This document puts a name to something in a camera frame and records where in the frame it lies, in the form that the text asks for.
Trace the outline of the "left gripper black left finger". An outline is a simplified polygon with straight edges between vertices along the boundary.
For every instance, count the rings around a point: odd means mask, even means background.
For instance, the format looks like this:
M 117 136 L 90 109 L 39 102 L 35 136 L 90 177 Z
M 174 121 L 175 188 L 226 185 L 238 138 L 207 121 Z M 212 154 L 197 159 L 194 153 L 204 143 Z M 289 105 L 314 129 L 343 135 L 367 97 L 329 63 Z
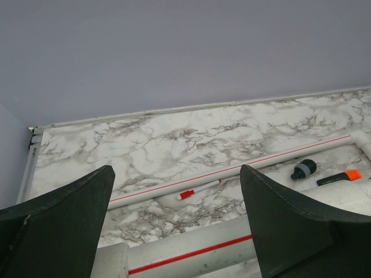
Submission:
M 90 277 L 115 172 L 1 210 L 1 277 Z

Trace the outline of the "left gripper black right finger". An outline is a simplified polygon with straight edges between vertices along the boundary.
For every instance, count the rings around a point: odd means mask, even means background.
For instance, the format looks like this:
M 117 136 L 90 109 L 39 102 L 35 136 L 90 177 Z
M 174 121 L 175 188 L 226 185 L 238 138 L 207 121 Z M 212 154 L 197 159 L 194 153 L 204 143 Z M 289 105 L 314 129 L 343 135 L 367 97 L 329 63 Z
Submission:
M 263 277 L 370 277 L 370 217 L 312 199 L 243 165 L 240 182 Z

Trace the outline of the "white PVC pipe frame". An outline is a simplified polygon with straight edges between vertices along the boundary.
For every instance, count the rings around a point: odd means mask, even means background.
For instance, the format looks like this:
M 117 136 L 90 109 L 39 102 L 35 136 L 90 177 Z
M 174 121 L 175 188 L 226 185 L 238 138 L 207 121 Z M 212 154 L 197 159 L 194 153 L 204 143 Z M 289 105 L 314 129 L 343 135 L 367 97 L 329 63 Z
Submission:
M 370 136 L 358 130 L 342 137 L 249 160 L 247 165 L 260 169 L 352 144 L 370 160 Z M 196 185 L 204 188 L 206 182 L 233 177 L 239 169 L 240 165 L 230 166 L 172 184 L 141 189 L 110 200 L 108 209 L 136 204 L 150 197 L 165 196 Z M 131 248 L 126 243 L 98 248 L 90 277 L 195 277 L 255 257 L 250 225 L 246 217 L 239 217 Z

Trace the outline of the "small black round fitting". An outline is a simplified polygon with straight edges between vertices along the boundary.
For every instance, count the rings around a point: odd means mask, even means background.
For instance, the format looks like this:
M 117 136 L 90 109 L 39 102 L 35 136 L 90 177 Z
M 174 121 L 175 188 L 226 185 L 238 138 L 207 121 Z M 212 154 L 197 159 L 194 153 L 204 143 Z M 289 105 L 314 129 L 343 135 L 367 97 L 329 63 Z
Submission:
M 317 164 L 311 159 L 304 159 L 302 162 L 294 166 L 294 172 L 291 174 L 291 180 L 302 180 L 308 178 L 317 170 Z

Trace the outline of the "black orange tool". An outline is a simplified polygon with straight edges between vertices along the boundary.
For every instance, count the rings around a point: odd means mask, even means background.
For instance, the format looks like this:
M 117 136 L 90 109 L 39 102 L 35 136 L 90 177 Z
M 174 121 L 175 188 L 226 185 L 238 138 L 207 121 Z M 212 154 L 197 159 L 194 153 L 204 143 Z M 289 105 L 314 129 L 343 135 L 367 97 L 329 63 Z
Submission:
M 326 184 L 330 184 L 330 183 L 337 182 L 337 181 L 343 181 L 343 180 L 352 182 L 352 181 L 355 181 L 361 178 L 362 178 L 362 174 L 358 170 L 353 169 L 353 170 L 345 171 L 342 173 L 338 173 L 338 174 L 331 175 L 329 177 L 320 179 L 317 181 L 317 185 L 323 186 Z

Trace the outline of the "red capped white marker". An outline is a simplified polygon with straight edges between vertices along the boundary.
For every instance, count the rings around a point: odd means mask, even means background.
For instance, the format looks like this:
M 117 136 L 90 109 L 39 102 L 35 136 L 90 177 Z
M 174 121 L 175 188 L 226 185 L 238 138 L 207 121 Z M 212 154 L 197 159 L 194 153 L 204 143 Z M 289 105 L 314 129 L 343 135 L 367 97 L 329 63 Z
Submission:
M 201 186 L 198 186 L 194 189 L 189 189 L 187 191 L 184 191 L 182 193 L 180 193 L 178 196 L 177 196 L 177 199 L 178 200 L 184 200 L 184 199 L 187 199 L 189 197 L 191 197 L 192 195 L 198 193 L 198 192 L 202 192 L 206 189 L 209 189 L 213 186 L 216 186 L 216 185 L 219 185 L 221 183 L 221 180 L 215 180 L 213 182 L 209 182 L 207 184 L 204 184 L 204 185 L 201 185 Z

